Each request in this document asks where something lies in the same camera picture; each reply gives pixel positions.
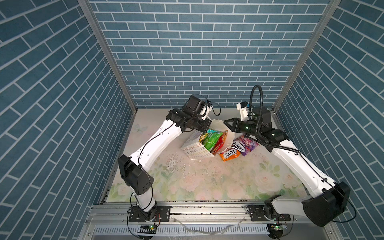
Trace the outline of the purple Fox's raspberry candy bag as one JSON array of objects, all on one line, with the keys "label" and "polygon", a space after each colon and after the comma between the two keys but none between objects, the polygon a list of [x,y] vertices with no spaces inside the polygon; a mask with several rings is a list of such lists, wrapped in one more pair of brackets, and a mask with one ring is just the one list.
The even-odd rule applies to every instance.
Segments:
[{"label": "purple Fox's raspberry candy bag", "polygon": [[246,135],[241,135],[233,141],[233,147],[238,149],[244,157],[258,146],[255,140],[247,138]]}]

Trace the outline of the white patterned paper bag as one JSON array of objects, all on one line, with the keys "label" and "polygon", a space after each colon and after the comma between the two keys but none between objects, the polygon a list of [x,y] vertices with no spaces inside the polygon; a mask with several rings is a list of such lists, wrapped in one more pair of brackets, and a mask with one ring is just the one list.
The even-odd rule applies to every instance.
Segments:
[{"label": "white patterned paper bag", "polygon": [[191,160],[212,158],[224,150],[229,132],[223,120],[213,120],[206,133],[194,130],[181,150]]}]

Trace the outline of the orange Fox's fruits candy bag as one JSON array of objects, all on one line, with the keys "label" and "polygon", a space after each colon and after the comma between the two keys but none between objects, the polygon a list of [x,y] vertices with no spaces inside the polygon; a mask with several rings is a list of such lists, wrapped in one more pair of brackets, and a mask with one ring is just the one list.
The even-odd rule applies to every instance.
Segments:
[{"label": "orange Fox's fruits candy bag", "polygon": [[222,153],[220,153],[219,156],[224,162],[226,162],[226,161],[238,158],[241,154],[242,153],[238,149],[234,147],[230,147],[225,149],[225,151],[223,151]]}]

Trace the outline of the yellow snack packet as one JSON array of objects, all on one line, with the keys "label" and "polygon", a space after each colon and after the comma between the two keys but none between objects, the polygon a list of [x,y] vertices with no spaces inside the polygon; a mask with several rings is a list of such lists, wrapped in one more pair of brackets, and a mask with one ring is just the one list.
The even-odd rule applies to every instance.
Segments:
[{"label": "yellow snack packet", "polygon": [[201,134],[200,138],[199,138],[199,142],[202,143],[204,141],[204,139],[209,135],[209,133],[205,133],[205,134]]}]

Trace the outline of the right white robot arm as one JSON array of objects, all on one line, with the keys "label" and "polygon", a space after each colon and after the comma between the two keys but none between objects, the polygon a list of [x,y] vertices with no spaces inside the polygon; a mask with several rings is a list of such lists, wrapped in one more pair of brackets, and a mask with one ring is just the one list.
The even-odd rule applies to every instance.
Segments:
[{"label": "right white robot arm", "polygon": [[265,212],[307,217],[319,227],[334,222],[350,204],[350,187],[323,173],[298,150],[285,132],[273,128],[271,114],[266,108],[256,107],[253,113],[242,108],[240,113],[240,118],[225,120],[224,124],[232,132],[241,133],[264,146],[288,166],[309,192],[309,196],[303,198],[271,197],[265,201]]}]

